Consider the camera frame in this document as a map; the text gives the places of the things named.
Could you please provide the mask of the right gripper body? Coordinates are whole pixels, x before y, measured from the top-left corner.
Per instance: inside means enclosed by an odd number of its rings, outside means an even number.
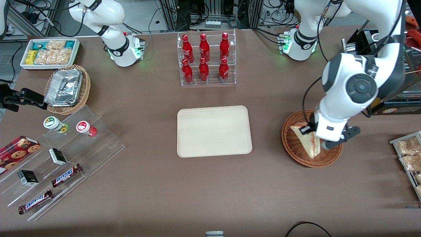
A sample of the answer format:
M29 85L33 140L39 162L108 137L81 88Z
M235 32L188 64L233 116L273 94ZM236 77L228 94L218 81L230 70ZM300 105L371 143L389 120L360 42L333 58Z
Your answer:
M13 99L19 98L20 91L12 90L9 86L0 86L0 99Z

